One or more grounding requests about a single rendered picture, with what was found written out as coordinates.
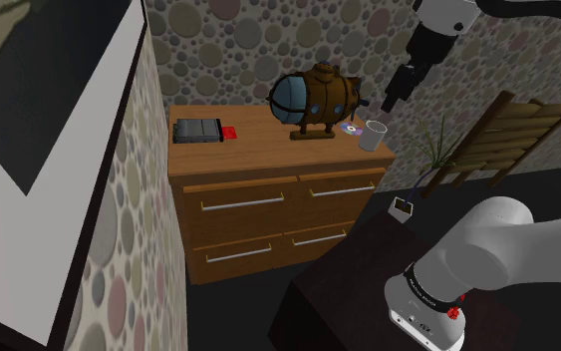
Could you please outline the white framed wall picture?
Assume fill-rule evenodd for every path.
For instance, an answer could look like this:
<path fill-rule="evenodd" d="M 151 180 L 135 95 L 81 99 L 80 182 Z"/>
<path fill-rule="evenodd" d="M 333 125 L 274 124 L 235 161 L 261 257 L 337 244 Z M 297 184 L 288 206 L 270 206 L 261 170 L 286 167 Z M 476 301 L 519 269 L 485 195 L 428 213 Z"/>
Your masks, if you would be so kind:
<path fill-rule="evenodd" d="M 0 348 L 63 351 L 143 0 L 0 0 Z"/>

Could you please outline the brown submarine model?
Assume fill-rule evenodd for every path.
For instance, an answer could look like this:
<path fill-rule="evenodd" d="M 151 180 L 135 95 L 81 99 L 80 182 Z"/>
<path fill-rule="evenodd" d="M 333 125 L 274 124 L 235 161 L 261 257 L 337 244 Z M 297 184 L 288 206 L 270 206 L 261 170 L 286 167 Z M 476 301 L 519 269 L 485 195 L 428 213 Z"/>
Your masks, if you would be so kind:
<path fill-rule="evenodd" d="M 283 75 L 266 100 L 283 125 L 295 125 L 292 141 L 333 139 L 333 128 L 370 103 L 361 94 L 362 79 L 345 77 L 339 65 L 322 61 L 304 72 Z"/>

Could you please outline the grey cup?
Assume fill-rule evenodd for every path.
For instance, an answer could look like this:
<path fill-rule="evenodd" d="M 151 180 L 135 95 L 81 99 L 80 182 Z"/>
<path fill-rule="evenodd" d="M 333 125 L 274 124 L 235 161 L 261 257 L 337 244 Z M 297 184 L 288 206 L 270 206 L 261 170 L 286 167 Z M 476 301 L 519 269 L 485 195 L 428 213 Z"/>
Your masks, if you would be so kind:
<path fill-rule="evenodd" d="M 374 120 L 366 121 L 363 132 L 360 135 L 359 147 L 366 152 L 374 152 L 387 131 L 387 126 L 381 122 Z"/>

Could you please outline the black flat box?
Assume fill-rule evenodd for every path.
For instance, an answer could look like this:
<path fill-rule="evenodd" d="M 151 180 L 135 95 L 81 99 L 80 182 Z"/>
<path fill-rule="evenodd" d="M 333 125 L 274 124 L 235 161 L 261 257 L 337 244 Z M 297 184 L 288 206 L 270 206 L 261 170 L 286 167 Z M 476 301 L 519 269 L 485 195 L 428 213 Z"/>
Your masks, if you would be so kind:
<path fill-rule="evenodd" d="M 177 119 L 172 125 L 174 144 L 222 143 L 224 134 L 219 119 Z"/>

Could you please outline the wooden chest of drawers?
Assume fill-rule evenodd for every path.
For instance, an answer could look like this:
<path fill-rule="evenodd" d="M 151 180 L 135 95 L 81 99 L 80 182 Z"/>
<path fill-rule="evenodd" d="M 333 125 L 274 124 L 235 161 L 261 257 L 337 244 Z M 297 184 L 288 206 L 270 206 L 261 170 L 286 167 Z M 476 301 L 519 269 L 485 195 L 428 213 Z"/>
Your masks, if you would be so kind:
<path fill-rule="evenodd" d="M 351 231 L 395 160 L 359 139 L 292 141 L 266 106 L 172 106 L 169 122 L 218 121 L 233 140 L 168 147 L 168 180 L 193 284 L 319 258 Z"/>

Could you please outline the potted plant in white pot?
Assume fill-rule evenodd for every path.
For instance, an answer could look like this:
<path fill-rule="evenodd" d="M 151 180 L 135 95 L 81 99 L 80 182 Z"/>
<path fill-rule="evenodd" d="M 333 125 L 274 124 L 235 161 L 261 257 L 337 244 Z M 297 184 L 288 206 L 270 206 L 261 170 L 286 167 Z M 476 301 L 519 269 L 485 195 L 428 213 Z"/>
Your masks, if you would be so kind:
<path fill-rule="evenodd" d="M 446 116 L 443 116 L 440 120 L 437 140 L 431 136 L 429 129 L 422 120 L 419 120 L 419 124 L 423 132 L 424 142 L 420 142 L 415 138 L 411 138 L 411 142 L 427 156 L 428 161 L 420 168 L 420 177 L 413 185 L 410 193 L 405 198 L 396 196 L 389 207 L 389 214 L 400 223 L 405 223 L 412 217 L 414 212 L 412 198 L 422 181 L 436 170 L 455 166 L 455 161 L 451 156 L 463 137 L 463 135 L 459 135 L 454 138 L 444 130 Z"/>

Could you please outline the wooden slatted rack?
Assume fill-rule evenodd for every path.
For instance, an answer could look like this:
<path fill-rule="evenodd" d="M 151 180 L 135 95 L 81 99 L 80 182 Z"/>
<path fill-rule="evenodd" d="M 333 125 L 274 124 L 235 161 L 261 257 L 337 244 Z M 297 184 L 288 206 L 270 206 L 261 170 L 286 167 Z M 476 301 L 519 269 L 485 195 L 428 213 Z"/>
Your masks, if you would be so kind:
<path fill-rule="evenodd" d="M 450 174 L 456 175 L 452 185 L 458 187 L 474 172 L 495 171 L 488 182 L 495 186 L 561 126 L 561 104 L 537 99 L 521 104 L 513 98 L 508 91 L 499 93 L 423 189 L 422 197 L 429 197 Z"/>

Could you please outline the dark robot stand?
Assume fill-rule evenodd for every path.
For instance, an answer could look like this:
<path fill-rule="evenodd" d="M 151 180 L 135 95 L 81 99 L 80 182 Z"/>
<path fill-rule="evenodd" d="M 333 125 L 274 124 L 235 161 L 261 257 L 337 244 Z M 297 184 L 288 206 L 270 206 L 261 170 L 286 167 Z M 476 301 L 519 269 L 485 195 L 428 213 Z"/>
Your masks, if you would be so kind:
<path fill-rule="evenodd" d="M 416 230 L 386 210 L 363 211 L 349 235 L 289 283 L 268 332 L 276 351 L 427 351 L 390 318 L 386 281 L 453 225 Z"/>

